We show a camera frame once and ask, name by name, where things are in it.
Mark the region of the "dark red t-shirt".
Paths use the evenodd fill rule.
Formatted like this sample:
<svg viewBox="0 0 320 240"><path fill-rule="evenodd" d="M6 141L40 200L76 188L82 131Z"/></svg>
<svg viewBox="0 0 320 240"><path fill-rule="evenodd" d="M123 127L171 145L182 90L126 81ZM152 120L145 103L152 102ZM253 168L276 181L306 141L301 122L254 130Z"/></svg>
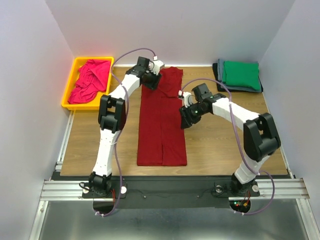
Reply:
<svg viewBox="0 0 320 240"><path fill-rule="evenodd" d="M184 130L179 109L183 70L164 68L158 87L141 90L138 128L138 166L179 167L187 165Z"/></svg>

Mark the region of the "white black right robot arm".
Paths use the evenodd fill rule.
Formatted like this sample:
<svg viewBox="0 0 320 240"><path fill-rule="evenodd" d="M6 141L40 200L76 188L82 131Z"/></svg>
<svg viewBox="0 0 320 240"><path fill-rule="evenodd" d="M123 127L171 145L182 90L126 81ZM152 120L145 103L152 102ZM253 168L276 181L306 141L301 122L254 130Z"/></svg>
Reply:
<svg viewBox="0 0 320 240"><path fill-rule="evenodd" d="M262 165L281 147L272 115L247 110L232 102L230 96L212 94L205 83L194 87L191 92L179 90L178 98L183 100L179 109L182 129L190 128L203 115L210 113L231 122L234 132L243 132L242 141L238 134L235 135L242 162L230 182L231 192L242 195L260 174Z"/></svg>

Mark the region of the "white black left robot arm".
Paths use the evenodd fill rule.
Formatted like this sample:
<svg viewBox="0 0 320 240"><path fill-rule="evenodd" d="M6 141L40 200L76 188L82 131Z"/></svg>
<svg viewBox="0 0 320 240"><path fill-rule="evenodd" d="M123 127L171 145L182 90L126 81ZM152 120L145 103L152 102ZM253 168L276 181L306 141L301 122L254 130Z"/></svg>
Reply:
<svg viewBox="0 0 320 240"><path fill-rule="evenodd" d="M129 97L141 85L155 90L162 77L160 70L164 66L156 55L153 56L153 59L140 56L136 65L126 71L119 85L111 93L104 94L100 98L99 148L86 187L100 197L106 197L111 193L112 158L117 140L126 124Z"/></svg>

